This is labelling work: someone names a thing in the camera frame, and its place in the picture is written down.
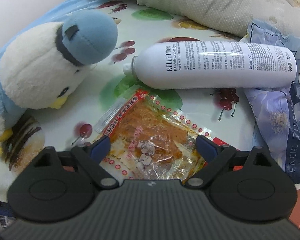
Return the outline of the white spray bottle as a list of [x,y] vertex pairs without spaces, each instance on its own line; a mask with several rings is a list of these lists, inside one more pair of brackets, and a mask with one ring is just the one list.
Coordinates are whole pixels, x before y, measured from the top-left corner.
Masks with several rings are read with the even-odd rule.
[[229,41],[156,43],[123,66],[154,89],[281,88],[297,76],[284,47]]

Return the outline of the fruit print tablecloth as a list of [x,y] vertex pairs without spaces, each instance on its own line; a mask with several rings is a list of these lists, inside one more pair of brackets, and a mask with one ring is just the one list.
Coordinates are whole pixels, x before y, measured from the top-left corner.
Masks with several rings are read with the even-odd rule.
[[[21,125],[12,137],[9,158],[0,158],[0,194],[45,146],[64,150],[79,142],[92,142],[98,136],[94,126],[118,97],[142,83],[126,76],[122,67],[157,42],[190,40],[236,41],[236,37],[211,30],[188,18],[137,5],[134,0],[67,0],[31,23],[31,27],[63,21],[80,10],[97,10],[112,16],[118,26],[117,48],[100,62],[59,109],[30,110],[30,124]],[[166,104],[181,109],[199,125],[213,131],[224,143],[240,150],[255,145],[255,116],[245,89],[232,94],[224,107],[218,89],[153,90]]]

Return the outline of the white blue plush penguin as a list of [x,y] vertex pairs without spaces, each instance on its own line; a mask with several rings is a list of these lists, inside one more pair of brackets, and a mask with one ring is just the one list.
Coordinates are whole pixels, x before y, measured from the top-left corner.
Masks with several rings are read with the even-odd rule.
[[115,21],[97,10],[76,11],[18,35],[0,59],[0,155],[28,109],[61,108],[116,43]]

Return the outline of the blue facial tissue pack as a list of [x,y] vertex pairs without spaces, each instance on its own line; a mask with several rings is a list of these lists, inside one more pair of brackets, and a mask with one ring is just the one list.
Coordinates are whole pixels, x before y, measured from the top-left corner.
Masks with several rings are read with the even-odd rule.
[[[300,67],[300,37],[282,35],[274,26],[253,20],[243,38],[250,43],[286,47]],[[268,146],[272,158],[300,185],[300,82],[298,78],[286,88],[244,90],[256,124],[254,141]]]

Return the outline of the orange spicy strip snack packet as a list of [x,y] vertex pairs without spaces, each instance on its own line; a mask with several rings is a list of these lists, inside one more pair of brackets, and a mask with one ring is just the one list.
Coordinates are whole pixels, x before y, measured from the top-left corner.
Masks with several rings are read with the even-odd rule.
[[157,94],[133,86],[94,126],[110,139],[100,165],[120,183],[125,179],[188,180],[208,163],[196,146],[200,136],[216,145],[221,139]]

